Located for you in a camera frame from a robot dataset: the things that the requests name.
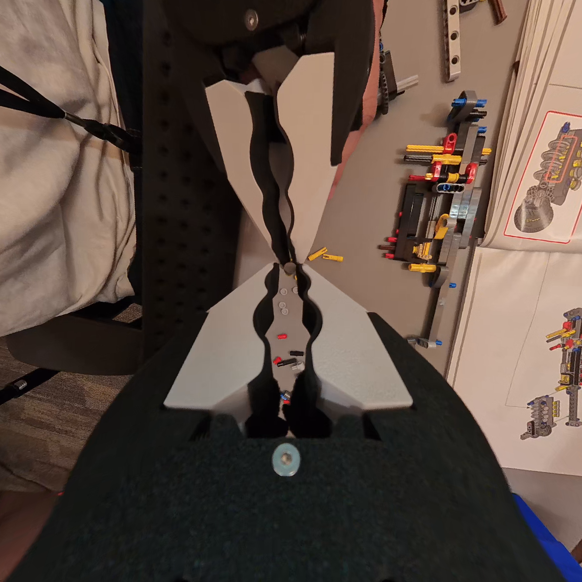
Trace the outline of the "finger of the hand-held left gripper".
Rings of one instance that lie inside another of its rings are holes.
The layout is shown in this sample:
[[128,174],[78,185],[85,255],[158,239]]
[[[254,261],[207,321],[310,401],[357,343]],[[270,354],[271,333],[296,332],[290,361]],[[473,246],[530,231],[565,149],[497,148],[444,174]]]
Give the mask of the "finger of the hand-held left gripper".
[[334,61],[333,52],[302,56],[275,98],[292,155],[285,194],[292,212],[288,237],[299,264],[311,250],[336,175],[331,163]]
[[266,82],[221,80],[206,97],[230,185],[280,264],[290,261],[287,230],[279,210],[280,187],[271,168],[270,145],[282,136]]

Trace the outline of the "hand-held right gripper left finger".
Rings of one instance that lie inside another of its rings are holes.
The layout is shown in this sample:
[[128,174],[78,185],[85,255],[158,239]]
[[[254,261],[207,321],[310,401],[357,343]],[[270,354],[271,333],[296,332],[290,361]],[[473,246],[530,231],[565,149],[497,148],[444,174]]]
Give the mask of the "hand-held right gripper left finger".
[[253,315],[267,295],[267,264],[207,311],[207,317],[165,400],[168,409],[229,414],[239,424],[251,415],[249,383],[263,369],[265,345]]

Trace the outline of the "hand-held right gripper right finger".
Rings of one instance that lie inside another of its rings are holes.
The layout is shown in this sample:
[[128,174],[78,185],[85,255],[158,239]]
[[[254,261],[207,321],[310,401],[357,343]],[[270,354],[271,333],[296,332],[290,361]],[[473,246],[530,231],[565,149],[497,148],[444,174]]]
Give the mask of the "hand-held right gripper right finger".
[[342,414],[408,409],[413,398],[369,313],[314,271],[297,267],[306,346],[302,403],[335,420]]

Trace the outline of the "heap of small lego pieces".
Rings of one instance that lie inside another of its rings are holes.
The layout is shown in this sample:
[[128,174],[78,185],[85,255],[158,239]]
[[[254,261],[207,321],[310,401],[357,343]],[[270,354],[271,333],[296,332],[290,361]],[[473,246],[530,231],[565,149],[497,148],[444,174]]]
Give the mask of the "heap of small lego pieces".
[[291,331],[276,332],[271,341],[273,376],[281,405],[290,404],[296,378],[305,369],[306,339]]

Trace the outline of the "grey lego gear assembly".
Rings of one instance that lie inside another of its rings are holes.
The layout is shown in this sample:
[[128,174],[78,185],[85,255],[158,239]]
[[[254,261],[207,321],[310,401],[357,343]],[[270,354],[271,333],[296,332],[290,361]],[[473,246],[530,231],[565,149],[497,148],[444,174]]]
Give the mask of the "grey lego gear assembly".
[[418,84],[418,76],[413,75],[397,81],[393,67],[392,55],[380,40],[380,74],[376,97],[375,119],[388,114],[389,104],[407,89]]

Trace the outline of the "lego instruction booklet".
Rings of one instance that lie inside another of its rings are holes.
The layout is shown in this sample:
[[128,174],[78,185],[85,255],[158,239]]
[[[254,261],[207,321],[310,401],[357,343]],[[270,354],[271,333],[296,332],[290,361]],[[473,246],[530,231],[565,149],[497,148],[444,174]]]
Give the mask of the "lego instruction booklet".
[[581,476],[581,1],[530,1],[447,379],[504,468]]

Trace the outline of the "long lego chassis assembly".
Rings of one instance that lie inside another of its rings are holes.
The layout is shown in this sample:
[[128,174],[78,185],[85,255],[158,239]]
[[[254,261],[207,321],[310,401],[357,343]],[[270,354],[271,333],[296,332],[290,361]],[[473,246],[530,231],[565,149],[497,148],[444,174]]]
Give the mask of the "long lego chassis assembly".
[[385,259],[425,276],[435,294],[424,336],[409,339],[424,349],[443,345],[440,321],[447,296],[460,286],[452,277],[454,266],[471,242],[481,204],[477,178],[491,155],[484,146],[486,104],[475,91],[461,92],[451,103],[440,144],[406,145],[403,162],[424,170],[408,176],[393,235],[377,247]]

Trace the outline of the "light grey long lego bar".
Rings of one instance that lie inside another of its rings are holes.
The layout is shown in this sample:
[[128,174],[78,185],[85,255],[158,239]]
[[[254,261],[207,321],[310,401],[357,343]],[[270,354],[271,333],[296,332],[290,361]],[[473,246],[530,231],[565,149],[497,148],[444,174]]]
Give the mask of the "light grey long lego bar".
[[442,6],[447,82],[452,83],[461,73],[460,4],[458,1],[443,1]]

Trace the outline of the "pile of lego beams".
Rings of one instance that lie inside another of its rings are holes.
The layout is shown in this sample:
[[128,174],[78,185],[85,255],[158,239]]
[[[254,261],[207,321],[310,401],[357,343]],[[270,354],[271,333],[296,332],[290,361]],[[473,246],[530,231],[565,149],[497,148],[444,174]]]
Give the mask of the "pile of lego beams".
[[459,1],[460,12],[468,12],[482,2],[486,2],[490,5],[495,25],[500,25],[507,19],[507,13],[503,1]]

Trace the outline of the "person's left hand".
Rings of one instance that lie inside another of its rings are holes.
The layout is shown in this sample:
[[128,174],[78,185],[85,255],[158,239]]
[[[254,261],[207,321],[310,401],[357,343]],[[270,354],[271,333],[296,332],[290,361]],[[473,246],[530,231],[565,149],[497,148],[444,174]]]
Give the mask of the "person's left hand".
[[345,166],[348,159],[356,150],[360,138],[369,125],[373,122],[376,110],[377,110],[377,90],[378,82],[380,78],[380,30],[385,17],[387,1],[373,1],[374,8],[374,52],[372,60],[370,63],[370,72],[368,74],[366,89],[362,98],[362,114],[361,114],[361,125],[360,128],[351,131],[347,137],[345,146],[343,148],[342,160],[338,165],[336,170],[336,175],[334,177],[331,190],[328,196],[328,200],[331,200],[335,190],[340,182],[340,179],[344,173]]

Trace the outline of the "black perforated foam pad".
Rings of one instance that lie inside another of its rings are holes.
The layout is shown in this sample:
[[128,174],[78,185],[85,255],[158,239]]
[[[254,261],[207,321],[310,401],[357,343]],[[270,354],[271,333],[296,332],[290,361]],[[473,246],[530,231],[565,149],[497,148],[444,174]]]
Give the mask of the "black perforated foam pad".
[[186,108],[172,34],[162,2],[144,1],[144,360],[231,292],[242,210]]

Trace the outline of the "person's white shirt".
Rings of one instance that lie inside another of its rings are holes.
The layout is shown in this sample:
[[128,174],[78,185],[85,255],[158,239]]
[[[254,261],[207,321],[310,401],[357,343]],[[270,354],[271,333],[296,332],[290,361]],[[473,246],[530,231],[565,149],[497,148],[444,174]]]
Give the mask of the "person's white shirt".
[[[123,125],[100,1],[1,1],[1,66],[80,118]],[[134,295],[127,155],[1,108],[1,336]]]

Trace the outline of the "blue plastic bin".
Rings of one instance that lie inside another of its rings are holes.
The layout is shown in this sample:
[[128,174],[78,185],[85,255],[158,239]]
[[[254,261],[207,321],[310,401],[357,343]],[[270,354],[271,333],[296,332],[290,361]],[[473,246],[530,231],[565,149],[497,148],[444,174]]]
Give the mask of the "blue plastic bin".
[[564,544],[551,534],[549,529],[519,495],[513,493],[513,498],[528,527],[533,532],[545,553],[560,570],[564,579],[566,581],[581,581],[581,565],[576,562],[576,559],[572,557]]

